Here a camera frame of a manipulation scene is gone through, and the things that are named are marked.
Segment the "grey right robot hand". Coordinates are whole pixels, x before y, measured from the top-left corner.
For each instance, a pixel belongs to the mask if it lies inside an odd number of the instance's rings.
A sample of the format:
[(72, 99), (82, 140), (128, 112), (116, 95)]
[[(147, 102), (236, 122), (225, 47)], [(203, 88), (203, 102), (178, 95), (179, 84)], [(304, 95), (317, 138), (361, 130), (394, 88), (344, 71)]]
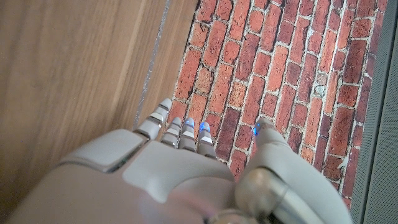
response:
[(133, 131), (106, 133), (65, 156), (9, 223), (351, 223), (334, 186), (265, 118), (238, 179), (216, 158), (210, 126), (175, 118), (170, 99)]

